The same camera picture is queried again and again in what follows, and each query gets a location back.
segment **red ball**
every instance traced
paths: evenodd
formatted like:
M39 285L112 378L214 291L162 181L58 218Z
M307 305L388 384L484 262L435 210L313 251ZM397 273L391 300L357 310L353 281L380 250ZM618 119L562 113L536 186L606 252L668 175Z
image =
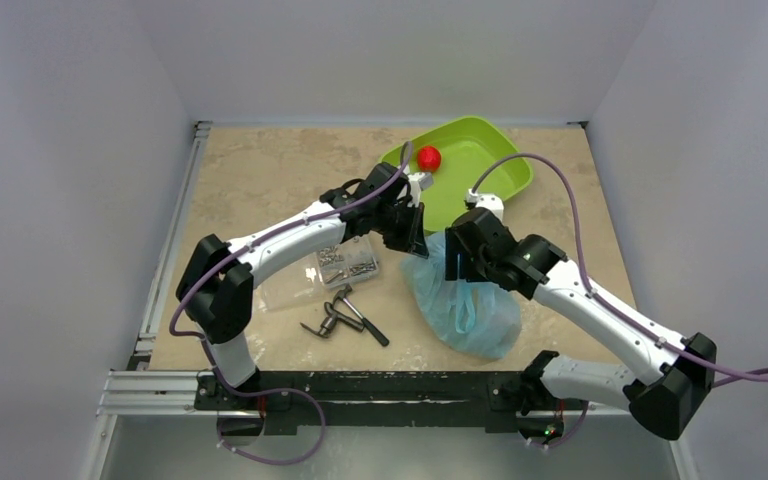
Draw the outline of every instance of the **red ball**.
M416 164L419 165L419 169L423 172L436 172L440 168L440 162L443 157L440 155L440 150L432 146L422 147L416 154Z

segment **tabletop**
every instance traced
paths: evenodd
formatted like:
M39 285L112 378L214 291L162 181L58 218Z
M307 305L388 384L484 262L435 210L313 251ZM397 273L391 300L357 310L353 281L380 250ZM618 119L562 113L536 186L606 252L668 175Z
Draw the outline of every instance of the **tabletop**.
M365 177L380 156L424 131L424 127L253 128L214 127L188 206L171 290L181 278L195 244L215 233L227 240L267 228L292 216L324 191ZM599 177L578 127L507 128L521 151L553 160L569 177L581 214L588 272L604 288L634 305ZM532 162L534 180L505 202L505 224L517 238L540 234L575 258L569 199L557 176ZM369 334L349 329L323 340L299 322L318 326L322 303L333 292L303 305L255 309L246 328L249 351L265 370L521 370L544 349L587 361L616 362L605 347L559 314L516 296L522 332L500 360L459 353L435 336L406 285L399 263L404 254L384 248L369 235L380 273L354 287L355 305L390 339L383 348ZM163 324L149 365L153 370L200 370L208 364L196 340L167 331L176 305L166 295ZM189 319L180 329L194 328Z

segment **green tray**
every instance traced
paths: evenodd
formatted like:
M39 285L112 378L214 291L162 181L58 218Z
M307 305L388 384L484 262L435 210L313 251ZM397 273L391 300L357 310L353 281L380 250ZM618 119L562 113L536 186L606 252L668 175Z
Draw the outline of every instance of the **green tray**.
M466 211L464 196L478 177L496 160L519 151L516 145L481 117L461 117L413 139L411 172L419 172L416 152L432 145L443 161L432 174L434 185L422 192L425 204L423 224L426 231L439 232ZM381 161L399 165L401 145L387 152ZM525 159L506 162L481 184L482 193L493 193L502 201L516 195L531 183L534 172Z

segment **white wall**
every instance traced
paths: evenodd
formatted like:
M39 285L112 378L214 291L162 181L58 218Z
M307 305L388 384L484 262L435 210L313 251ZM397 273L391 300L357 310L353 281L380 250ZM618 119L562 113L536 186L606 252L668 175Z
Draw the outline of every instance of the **white wall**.
M76 477L189 128L127 0L0 1L0 479Z
M589 119L654 0L135 0L198 119Z
M768 366L768 2L659 0L588 134L639 305ZM768 385L685 435L702 478L768 478Z

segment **translucent bag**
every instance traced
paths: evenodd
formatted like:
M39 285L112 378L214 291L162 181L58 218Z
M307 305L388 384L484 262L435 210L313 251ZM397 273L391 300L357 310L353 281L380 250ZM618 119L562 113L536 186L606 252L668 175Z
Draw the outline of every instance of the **translucent bag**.
M401 264L425 321L437 338L459 352L504 357L522 330L519 304L493 283L445 281L445 233L425 241L428 259L410 256Z

